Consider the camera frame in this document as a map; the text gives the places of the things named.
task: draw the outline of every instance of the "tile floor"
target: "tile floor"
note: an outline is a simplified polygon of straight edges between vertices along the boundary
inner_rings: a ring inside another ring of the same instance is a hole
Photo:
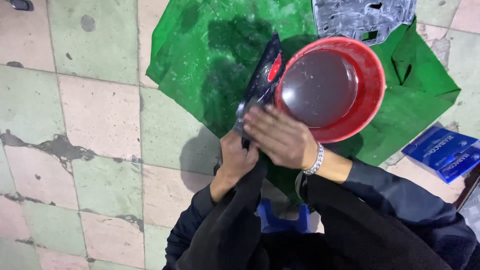
[[[0,261],[9,270],[160,270],[212,179],[218,138],[144,75],[168,0],[0,0]],[[438,120],[480,137],[480,4],[418,0],[418,32],[463,89]],[[453,202],[401,154],[382,166]],[[265,181],[264,195],[286,198]],[[286,211],[284,204],[274,210]],[[322,231],[318,215],[311,229]]]

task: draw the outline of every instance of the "box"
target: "box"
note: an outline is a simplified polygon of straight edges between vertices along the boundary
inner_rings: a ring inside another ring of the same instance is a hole
[[[407,145],[402,153],[450,183],[480,162],[480,141],[432,126]]]

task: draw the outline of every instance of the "green tarp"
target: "green tarp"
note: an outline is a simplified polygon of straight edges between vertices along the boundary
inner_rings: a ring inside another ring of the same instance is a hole
[[[342,155],[377,166],[455,101],[460,90],[415,28],[402,25],[372,47],[385,69],[385,97],[370,124],[331,146]],[[274,29],[286,59],[316,40],[311,1],[170,0],[152,34],[147,75],[220,138]],[[298,202],[297,173],[271,164],[267,178]]]

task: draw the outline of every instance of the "plastic stool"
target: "plastic stool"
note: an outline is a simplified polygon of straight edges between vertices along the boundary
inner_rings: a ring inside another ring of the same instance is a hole
[[[276,233],[282,231],[297,231],[299,233],[310,233],[308,224],[310,222],[310,211],[306,204],[299,205],[299,218],[296,221],[279,219],[273,215],[270,200],[262,198],[257,207],[263,233]]]

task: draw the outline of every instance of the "dark water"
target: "dark water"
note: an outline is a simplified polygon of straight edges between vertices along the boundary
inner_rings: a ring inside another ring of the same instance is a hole
[[[282,99],[292,116],[309,127],[335,123],[357,95],[355,69],[340,54],[317,51],[298,59],[284,74]]]

